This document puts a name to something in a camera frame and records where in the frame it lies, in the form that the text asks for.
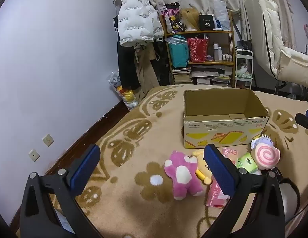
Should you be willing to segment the white puffer jacket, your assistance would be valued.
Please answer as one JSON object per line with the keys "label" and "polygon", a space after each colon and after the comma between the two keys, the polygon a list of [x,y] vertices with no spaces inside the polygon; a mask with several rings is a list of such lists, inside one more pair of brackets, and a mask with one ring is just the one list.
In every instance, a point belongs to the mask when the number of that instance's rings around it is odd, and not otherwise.
{"label": "white puffer jacket", "polygon": [[122,0],[117,22],[122,47],[147,45],[164,38],[158,12],[149,0]]}

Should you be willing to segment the white rolling cart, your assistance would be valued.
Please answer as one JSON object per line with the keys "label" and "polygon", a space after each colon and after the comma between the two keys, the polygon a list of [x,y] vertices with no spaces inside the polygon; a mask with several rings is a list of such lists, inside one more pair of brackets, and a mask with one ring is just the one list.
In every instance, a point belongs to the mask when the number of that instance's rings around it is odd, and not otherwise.
{"label": "white rolling cart", "polygon": [[235,51],[235,88],[252,88],[254,73],[254,55],[251,50],[236,49]]}

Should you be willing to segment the lower wall outlet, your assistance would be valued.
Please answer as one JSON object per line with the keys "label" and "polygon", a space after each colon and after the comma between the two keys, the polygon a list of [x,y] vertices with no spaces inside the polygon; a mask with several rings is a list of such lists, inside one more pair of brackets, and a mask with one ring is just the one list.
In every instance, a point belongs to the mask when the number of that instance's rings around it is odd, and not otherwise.
{"label": "lower wall outlet", "polygon": [[29,153],[28,153],[28,156],[30,157],[30,159],[33,161],[33,162],[36,162],[40,155],[39,153],[35,150],[35,149],[32,149]]}

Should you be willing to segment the pink swirl roll plush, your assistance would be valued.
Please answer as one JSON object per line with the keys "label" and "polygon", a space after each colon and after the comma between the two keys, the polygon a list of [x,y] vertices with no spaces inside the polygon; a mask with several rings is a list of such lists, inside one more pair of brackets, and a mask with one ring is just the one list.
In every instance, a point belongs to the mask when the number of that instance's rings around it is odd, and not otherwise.
{"label": "pink swirl roll plush", "polygon": [[280,150],[263,142],[256,145],[252,157],[260,170],[270,170],[280,161]]}

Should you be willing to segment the red patterned bag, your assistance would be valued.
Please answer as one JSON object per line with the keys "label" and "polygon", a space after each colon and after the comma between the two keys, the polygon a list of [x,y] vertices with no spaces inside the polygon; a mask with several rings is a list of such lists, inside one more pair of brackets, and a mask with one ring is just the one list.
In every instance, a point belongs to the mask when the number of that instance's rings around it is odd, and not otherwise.
{"label": "red patterned bag", "polygon": [[191,62],[200,63],[207,60],[209,38],[188,38],[189,58]]}

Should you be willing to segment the black coat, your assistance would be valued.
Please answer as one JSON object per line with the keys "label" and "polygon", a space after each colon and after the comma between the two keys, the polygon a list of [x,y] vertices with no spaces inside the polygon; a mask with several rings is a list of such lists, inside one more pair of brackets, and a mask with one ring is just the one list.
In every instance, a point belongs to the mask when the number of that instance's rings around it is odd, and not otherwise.
{"label": "black coat", "polygon": [[122,47],[117,41],[118,70],[124,89],[136,90],[140,87],[135,64],[133,47]]}

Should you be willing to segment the beige patterned rug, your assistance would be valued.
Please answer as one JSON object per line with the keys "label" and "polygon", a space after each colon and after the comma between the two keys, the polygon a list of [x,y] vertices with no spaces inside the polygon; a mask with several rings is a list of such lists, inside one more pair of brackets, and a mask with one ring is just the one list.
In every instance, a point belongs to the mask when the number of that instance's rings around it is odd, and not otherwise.
{"label": "beige patterned rug", "polygon": [[[164,163],[173,151],[192,157],[198,150],[183,144],[183,92],[215,88],[221,87],[154,88],[94,144],[101,152],[99,163],[75,200],[101,237],[203,237],[211,227],[226,205],[206,206],[210,185],[201,180],[202,195],[187,193],[183,200],[175,200]],[[272,171],[277,177],[285,213],[284,237],[308,237],[308,130],[295,121],[297,113],[308,116],[308,103],[254,93],[269,114],[261,135],[269,136],[281,154],[276,166],[260,171],[261,175]],[[226,148],[237,150],[239,159],[246,153],[252,156],[250,144]],[[63,228],[73,232],[56,195],[49,196]],[[254,198],[251,193],[233,231],[243,226]]]}

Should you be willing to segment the pink plush bear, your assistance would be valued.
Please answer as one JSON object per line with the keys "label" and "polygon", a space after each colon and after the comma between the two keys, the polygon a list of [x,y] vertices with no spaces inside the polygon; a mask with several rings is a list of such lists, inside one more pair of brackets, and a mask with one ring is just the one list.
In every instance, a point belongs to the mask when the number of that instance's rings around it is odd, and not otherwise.
{"label": "pink plush bear", "polygon": [[165,161],[164,171],[172,179],[175,200],[183,200],[187,193],[192,196],[202,195],[204,190],[195,174],[197,169],[198,159],[179,151],[173,151]]}

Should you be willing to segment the teal bag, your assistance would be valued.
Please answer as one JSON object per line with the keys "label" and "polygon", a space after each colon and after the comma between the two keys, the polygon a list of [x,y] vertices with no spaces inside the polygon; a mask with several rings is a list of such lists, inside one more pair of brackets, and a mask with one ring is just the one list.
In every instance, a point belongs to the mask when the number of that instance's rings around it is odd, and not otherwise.
{"label": "teal bag", "polygon": [[183,36],[174,35],[166,39],[170,50],[172,65],[174,68],[183,68],[189,62],[189,47],[187,39]]}

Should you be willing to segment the wooden bookshelf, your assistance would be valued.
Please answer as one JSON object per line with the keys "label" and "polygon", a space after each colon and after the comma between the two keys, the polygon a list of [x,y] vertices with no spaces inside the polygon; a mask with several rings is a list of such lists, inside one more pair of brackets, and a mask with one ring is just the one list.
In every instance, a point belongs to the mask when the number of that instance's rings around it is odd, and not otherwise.
{"label": "wooden bookshelf", "polygon": [[228,12],[229,29],[183,31],[167,30],[167,17],[160,16],[167,47],[172,84],[208,84],[231,86],[235,80],[235,40],[233,17]]}

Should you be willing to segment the stack of books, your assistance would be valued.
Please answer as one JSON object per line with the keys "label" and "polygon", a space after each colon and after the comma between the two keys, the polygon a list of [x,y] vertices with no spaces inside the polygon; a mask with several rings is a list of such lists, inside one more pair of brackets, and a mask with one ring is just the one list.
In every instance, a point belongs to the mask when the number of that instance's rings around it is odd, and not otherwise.
{"label": "stack of books", "polygon": [[174,78],[174,84],[191,84],[192,79],[190,78],[191,75],[191,68],[175,68],[172,69],[172,75]]}

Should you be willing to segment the green tissue pack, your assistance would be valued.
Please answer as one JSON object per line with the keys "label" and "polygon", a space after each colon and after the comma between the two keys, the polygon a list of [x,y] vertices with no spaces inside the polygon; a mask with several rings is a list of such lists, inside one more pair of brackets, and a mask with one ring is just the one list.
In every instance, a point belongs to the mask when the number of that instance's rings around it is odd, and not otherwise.
{"label": "green tissue pack", "polygon": [[258,169],[258,166],[255,163],[255,161],[252,158],[250,153],[246,153],[242,157],[240,157],[237,160],[236,167],[237,168],[244,168],[250,174],[254,174],[254,175],[261,175],[262,174],[260,169]]}

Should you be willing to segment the yellow plush dog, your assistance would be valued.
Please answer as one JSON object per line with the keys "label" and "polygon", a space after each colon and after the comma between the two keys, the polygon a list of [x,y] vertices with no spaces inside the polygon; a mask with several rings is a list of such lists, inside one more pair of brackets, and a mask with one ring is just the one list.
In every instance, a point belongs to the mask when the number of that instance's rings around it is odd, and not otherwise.
{"label": "yellow plush dog", "polygon": [[200,179],[205,185],[210,185],[213,181],[212,172],[209,169],[206,161],[204,160],[204,150],[198,149],[192,153],[198,160],[198,168],[195,172],[198,179]]}

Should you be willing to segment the plastic bag of toys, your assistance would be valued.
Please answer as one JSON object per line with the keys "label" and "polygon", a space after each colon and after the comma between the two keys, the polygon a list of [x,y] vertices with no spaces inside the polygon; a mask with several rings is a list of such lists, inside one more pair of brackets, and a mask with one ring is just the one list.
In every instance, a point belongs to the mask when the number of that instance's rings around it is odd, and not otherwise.
{"label": "plastic bag of toys", "polygon": [[138,105],[138,101],[136,100],[133,91],[123,88],[118,71],[111,72],[108,77],[108,82],[110,83],[110,86],[113,88],[115,93],[117,93],[121,100],[124,102],[129,111],[133,110]]}

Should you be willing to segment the cream padded chair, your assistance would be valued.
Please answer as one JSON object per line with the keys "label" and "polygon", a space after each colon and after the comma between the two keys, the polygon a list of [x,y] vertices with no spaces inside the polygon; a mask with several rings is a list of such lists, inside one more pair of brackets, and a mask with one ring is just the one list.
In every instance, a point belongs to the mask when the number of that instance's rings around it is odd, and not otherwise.
{"label": "cream padded chair", "polygon": [[257,63],[278,81],[308,88],[308,55],[285,47],[276,0],[245,0]]}

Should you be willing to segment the upper wall outlet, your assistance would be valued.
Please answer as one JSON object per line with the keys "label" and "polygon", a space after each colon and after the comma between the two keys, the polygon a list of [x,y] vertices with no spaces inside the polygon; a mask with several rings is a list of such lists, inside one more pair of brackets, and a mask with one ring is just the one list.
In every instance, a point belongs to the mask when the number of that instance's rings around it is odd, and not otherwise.
{"label": "upper wall outlet", "polygon": [[53,143],[54,143],[54,139],[52,138],[52,136],[50,134],[46,134],[43,138],[42,138],[43,143],[47,146],[50,147]]}

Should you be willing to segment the beige trench coat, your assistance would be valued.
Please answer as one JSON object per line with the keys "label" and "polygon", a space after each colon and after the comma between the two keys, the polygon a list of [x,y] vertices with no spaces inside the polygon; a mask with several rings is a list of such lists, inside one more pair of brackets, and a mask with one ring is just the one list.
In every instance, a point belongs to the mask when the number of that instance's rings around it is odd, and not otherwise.
{"label": "beige trench coat", "polygon": [[150,43],[147,46],[140,46],[140,48],[136,49],[135,58],[136,73],[140,87],[133,90],[133,94],[138,101],[141,101],[151,89],[159,86],[157,76],[151,64],[151,60],[156,59],[153,44]]}

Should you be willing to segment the white-haired plush doll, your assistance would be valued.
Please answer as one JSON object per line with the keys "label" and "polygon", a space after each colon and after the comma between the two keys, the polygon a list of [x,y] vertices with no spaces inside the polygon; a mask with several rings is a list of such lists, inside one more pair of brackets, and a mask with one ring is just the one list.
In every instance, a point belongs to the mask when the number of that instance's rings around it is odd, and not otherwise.
{"label": "white-haired plush doll", "polygon": [[267,135],[262,134],[259,138],[255,138],[251,141],[251,144],[250,144],[251,149],[255,149],[259,143],[264,143],[271,147],[274,146],[274,142],[271,140],[271,138]]}

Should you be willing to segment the pink tissue pack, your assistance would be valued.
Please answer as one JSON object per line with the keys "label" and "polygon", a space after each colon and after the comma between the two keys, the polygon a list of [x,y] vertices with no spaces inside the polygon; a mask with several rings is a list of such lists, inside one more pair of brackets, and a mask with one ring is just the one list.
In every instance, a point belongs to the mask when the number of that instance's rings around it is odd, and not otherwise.
{"label": "pink tissue pack", "polygon": [[[221,153],[225,158],[229,158],[232,161],[232,163],[236,165],[238,160],[237,150],[224,147],[222,148]],[[212,176],[212,180],[213,181],[209,187],[207,194],[206,206],[223,208],[230,199],[230,197],[222,192],[214,176]]]}

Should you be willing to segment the cardboard box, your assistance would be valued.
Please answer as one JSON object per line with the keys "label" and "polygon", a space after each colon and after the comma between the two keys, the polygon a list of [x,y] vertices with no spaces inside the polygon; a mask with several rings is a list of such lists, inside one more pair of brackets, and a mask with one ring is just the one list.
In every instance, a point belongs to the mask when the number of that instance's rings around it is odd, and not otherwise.
{"label": "cardboard box", "polygon": [[269,114],[250,89],[183,92],[183,144],[188,149],[247,145],[261,135]]}

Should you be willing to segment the black box marked 40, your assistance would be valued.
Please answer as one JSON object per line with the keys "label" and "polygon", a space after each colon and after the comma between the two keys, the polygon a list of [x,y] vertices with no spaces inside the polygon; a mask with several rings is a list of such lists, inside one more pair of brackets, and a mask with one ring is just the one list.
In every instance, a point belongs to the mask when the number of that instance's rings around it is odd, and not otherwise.
{"label": "black box marked 40", "polygon": [[211,31],[215,28],[213,16],[211,14],[199,15],[199,28],[201,31]]}

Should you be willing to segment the wall outlet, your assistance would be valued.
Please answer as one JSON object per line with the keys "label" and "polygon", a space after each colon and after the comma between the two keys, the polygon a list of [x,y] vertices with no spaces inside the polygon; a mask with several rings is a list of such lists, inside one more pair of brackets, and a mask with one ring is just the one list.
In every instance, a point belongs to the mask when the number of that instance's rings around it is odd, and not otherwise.
{"label": "wall outlet", "polygon": [[50,134],[46,134],[43,138],[42,138],[43,143],[47,146],[50,147],[53,143],[54,143],[54,139],[52,138],[52,136]]}
{"label": "wall outlet", "polygon": [[29,153],[28,153],[28,156],[30,157],[30,159],[33,161],[33,162],[36,162],[40,155],[39,153],[35,150],[35,149],[32,149]]}

